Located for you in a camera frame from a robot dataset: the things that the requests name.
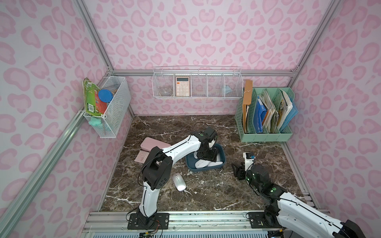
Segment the teal storage box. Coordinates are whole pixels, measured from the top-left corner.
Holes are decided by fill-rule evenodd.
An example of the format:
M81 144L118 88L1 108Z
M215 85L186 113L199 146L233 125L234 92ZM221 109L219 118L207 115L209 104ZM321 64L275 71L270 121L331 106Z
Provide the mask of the teal storage box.
M194 153L186 156L186 164L188 169L193 173L220 169L226 164L226 157L224 150L220 144L215 145L217 149L217 157L215 162L197 159Z

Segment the silver mouse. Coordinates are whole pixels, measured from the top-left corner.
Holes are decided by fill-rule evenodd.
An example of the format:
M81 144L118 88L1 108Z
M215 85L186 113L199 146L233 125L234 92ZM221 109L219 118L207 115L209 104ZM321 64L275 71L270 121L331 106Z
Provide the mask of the silver mouse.
M172 176L173 183L178 191L184 191L187 186L180 173L175 173Z

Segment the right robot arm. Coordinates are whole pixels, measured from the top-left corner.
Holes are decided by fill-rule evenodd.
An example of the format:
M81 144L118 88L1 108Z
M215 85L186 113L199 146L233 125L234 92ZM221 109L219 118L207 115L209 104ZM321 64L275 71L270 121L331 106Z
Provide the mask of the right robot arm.
M245 170L233 164L232 169L267 204L263 212L247 213L252 228L287 228L304 238L365 237L355 222L332 218L273 183L264 166L253 163Z

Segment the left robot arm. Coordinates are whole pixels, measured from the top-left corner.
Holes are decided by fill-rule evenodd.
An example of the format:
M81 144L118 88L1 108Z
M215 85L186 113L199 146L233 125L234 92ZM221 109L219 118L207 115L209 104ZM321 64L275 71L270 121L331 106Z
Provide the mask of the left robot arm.
M143 196L138 208L138 215L148 219L157 212L157 200L161 188L168 182L172 166L189 154L197 159L216 162L218 150L215 146L217 132L209 127L197 131L184 140L166 148L151 149L142 170Z

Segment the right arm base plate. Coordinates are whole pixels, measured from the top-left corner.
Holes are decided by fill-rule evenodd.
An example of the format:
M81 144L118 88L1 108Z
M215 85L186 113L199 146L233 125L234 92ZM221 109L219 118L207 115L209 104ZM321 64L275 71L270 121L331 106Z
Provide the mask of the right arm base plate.
M268 212L249 212L246 214L252 229L280 229L282 226L278 223L275 216Z

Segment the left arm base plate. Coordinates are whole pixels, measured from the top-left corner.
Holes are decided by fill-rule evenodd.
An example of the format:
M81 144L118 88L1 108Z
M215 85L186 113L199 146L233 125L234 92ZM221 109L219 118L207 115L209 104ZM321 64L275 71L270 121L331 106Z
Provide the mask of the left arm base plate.
M142 213L132 213L129 217L128 230L167 230L169 226L169 213L155 213L150 217L143 216Z

